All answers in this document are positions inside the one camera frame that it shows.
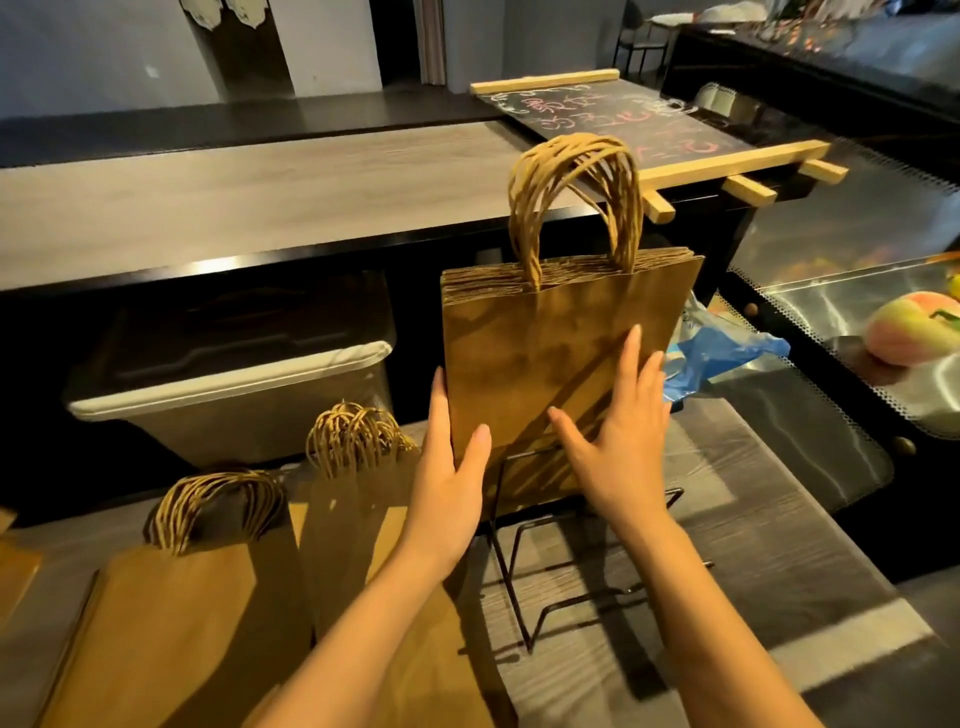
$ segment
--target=black chair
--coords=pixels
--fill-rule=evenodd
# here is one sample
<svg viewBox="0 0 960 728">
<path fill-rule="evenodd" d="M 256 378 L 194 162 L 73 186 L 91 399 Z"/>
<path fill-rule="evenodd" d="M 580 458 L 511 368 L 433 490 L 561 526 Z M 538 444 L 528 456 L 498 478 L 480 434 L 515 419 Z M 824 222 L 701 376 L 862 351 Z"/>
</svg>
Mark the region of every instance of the black chair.
<svg viewBox="0 0 960 728">
<path fill-rule="evenodd" d="M 644 40 L 637 41 L 636 37 L 644 25 L 647 26 L 647 36 Z M 653 29 L 654 27 L 643 19 L 643 13 L 640 12 L 636 3 L 633 0 L 627 0 L 623 9 L 623 21 L 620 23 L 620 33 L 616 37 L 616 46 L 613 48 L 612 61 L 612 66 L 616 68 L 616 57 L 620 53 L 620 49 L 623 48 L 627 51 L 627 68 L 623 74 L 625 78 L 630 76 L 630 61 L 634 58 L 634 51 L 642 52 L 640 68 L 636 72 L 638 78 L 643 71 L 643 64 L 647 60 L 647 51 L 660 51 L 663 54 L 660 57 L 660 65 L 663 65 L 663 61 L 666 59 L 667 41 L 651 40 L 650 34 L 653 33 Z"/>
</svg>

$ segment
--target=twisted paper handle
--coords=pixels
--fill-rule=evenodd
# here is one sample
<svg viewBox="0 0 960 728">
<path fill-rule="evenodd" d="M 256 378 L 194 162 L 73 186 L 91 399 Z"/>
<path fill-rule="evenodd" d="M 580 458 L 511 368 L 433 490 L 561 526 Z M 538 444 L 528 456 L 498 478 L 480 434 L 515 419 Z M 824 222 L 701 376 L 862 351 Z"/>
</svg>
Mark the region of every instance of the twisted paper handle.
<svg viewBox="0 0 960 728">
<path fill-rule="evenodd" d="M 611 259 L 634 270 L 643 232 L 643 201 L 630 147 L 613 136 L 572 133 L 555 136 L 525 152 L 510 174 L 510 242 L 524 277 L 540 290 L 540 228 L 543 217 L 566 187 L 582 174 L 596 182 L 606 209 L 576 186 L 571 189 L 599 212 L 610 234 Z"/>
<path fill-rule="evenodd" d="M 286 503 L 286 492 L 266 471 L 209 473 L 181 478 L 167 491 L 147 523 L 151 544 L 179 555 L 190 545 L 190 535 L 204 507 L 229 491 L 244 497 L 243 532 L 247 541 L 260 538 Z"/>
<path fill-rule="evenodd" d="M 306 456 L 326 477 L 375 468 L 384 457 L 417 449 L 394 416 L 379 407 L 341 402 L 317 418 L 306 436 Z"/>
</svg>

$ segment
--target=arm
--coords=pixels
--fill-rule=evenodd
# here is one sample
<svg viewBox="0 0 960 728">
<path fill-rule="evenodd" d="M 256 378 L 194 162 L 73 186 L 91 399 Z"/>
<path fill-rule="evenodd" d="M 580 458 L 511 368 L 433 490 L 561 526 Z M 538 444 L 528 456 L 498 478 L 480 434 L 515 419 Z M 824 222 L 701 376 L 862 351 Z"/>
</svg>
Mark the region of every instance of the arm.
<svg viewBox="0 0 960 728">
<path fill-rule="evenodd" d="M 687 719 L 693 728 L 822 728 L 667 513 L 663 353 L 654 353 L 637 376 L 639 351 L 634 327 L 596 443 L 563 411 L 549 415 L 587 498 L 646 585 Z"/>
<path fill-rule="evenodd" d="M 284 686 L 257 728 L 367 723 L 400 640 L 473 538 L 490 449 L 490 430 L 480 425 L 460 470 L 454 470 L 444 376 L 438 370 L 423 455 L 394 552 Z"/>
</svg>

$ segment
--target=plastic storage container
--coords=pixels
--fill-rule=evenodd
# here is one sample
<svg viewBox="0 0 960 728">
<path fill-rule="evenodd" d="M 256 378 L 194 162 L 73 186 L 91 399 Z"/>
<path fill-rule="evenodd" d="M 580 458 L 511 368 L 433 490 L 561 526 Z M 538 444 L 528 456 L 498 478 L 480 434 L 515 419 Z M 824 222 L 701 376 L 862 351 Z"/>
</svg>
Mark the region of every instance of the plastic storage container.
<svg viewBox="0 0 960 728">
<path fill-rule="evenodd" d="M 125 309 L 64 394 L 80 420 L 127 420 L 200 468 L 303 452 L 341 400 L 390 406 L 394 323 L 362 273 Z"/>
</svg>

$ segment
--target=blue plastic bag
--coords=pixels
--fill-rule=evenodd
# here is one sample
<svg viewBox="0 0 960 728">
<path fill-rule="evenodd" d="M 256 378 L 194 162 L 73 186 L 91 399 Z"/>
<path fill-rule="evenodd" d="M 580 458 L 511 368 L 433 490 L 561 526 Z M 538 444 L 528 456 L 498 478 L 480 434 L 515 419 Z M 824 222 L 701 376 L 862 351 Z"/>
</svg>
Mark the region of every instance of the blue plastic bag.
<svg viewBox="0 0 960 728">
<path fill-rule="evenodd" d="M 751 331 L 710 313 L 691 293 L 666 351 L 663 398 L 682 400 L 698 391 L 705 380 L 766 353 L 787 356 L 790 345 L 769 333 Z"/>
</svg>

